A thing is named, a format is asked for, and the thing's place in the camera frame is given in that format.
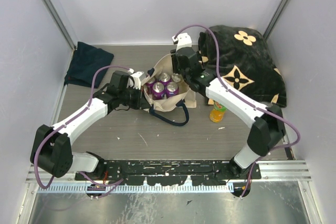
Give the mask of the clear bottle green cap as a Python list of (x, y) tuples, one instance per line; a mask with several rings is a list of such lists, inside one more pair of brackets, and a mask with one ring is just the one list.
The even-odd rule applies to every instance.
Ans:
[(171, 79), (172, 81), (176, 83), (181, 83), (183, 81), (183, 77), (180, 74), (175, 74), (175, 73), (171, 75)]

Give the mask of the beige canvas tote bag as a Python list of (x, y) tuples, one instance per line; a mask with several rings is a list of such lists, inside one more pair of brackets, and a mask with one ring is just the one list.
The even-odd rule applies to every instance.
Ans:
[[(168, 81), (161, 81), (160, 76), (166, 73), (168, 77), (177, 76), (173, 73), (171, 55), (163, 56), (156, 65), (145, 72), (145, 79), (142, 81), (144, 88), (144, 97), (149, 108), (144, 108), (150, 115), (174, 126), (184, 126), (189, 122), (189, 109), (197, 106), (196, 94), (184, 82), (183, 78), (176, 81), (177, 90), (174, 92), (167, 90), (167, 85), (175, 80), (170, 78)], [(174, 109), (181, 108), (184, 112), (185, 120), (176, 122), (158, 114), (159, 112), (171, 112)]]

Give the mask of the purple soda can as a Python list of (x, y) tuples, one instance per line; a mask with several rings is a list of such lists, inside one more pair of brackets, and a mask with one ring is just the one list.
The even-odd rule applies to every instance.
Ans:
[(158, 77), (158, 82), (162, 83), (164, 86), (172, 81), (171, 75), (167, 72), (163, 72)]
[(161, 82), (156, 82), (152, 86), (152, 96), (154, 100), (161, 100), (165, 97), (165, 86)]
[(153, 85), (156, 83), (156, 78), (155, 77), (152, 77), (151, 79), (149, 79), (145, 86), (147, 87), (147, 93), (150, 94), (152, 92), (152, 88), (153, 88)]
[(170, 82), (166, 85), (166, 96), (168, 98), (179, 94), (179, 85), (176, 82)]

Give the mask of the orange juice bottle green label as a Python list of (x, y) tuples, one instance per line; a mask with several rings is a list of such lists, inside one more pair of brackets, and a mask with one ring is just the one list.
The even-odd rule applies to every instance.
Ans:
[(222, 104), (214, 101), (213, 109), (209, 114), (209, 118), (212, 122), (219, 123), (222, 121), (227, 108)]

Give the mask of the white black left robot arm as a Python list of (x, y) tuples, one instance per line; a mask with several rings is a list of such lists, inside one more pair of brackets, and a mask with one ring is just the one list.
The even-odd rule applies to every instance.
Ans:
[(145, 77), (143, 71), (133, 74), (115, 71), (110, 82), (78, 111), (53, 126), (40, 126), (31, 153), (34, 169), (42, 169), (56, 178), (68, 172), (86, 172), (93, 180), (101, 179), (105, 174), (102, 158), (89, 152), (75, 153), (72, 145), (85, 130), (119, 106), (139, 109)]

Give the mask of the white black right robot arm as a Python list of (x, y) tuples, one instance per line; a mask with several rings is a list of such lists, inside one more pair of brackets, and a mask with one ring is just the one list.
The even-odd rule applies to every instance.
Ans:
[(217, 78), (214, 70), (201, 65), (191, 47), (171, 50), (171, 59), (174, 73), (180, 74), (191, 90), (220, 103), (249, 127), (247, 143), (229, 161), (232, 176), (245, 177), (251, 164), (266, 156), (284, 137), (281, 108), (275, 104), (266, 106), (228, 84), (223, 85), (223, 79)]

